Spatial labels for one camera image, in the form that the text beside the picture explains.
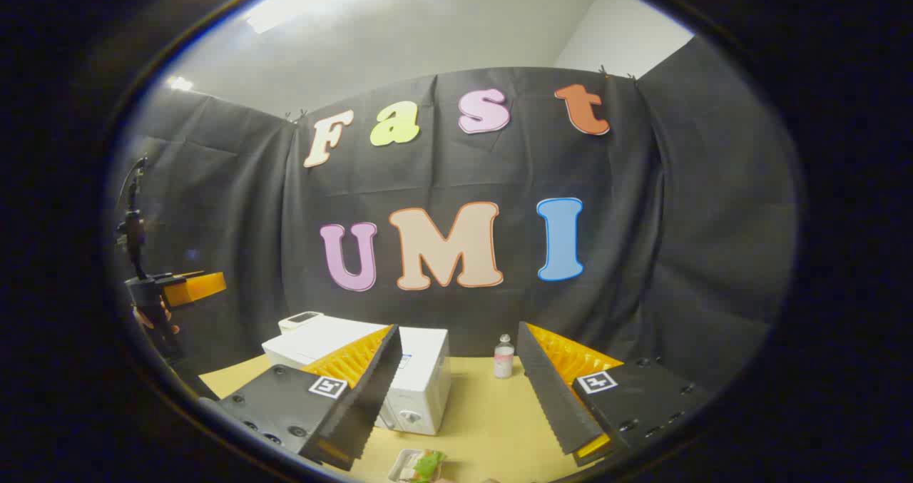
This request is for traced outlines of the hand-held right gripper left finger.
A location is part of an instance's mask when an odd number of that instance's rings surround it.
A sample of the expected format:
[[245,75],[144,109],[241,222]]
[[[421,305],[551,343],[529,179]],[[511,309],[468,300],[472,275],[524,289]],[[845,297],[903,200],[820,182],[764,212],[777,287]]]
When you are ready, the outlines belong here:
[[361,458],[402,357],[386,325],[307,365],[274,363],[214,404],[241,430],[343,471]]

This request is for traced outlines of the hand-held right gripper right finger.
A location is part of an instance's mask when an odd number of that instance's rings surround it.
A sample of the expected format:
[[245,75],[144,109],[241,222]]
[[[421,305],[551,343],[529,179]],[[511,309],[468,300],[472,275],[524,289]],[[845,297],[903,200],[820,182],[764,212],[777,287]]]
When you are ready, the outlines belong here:
[[621,362],[528,322],[516,352],[562,453],[580,467],[635,456],[712,396],[657,360]]

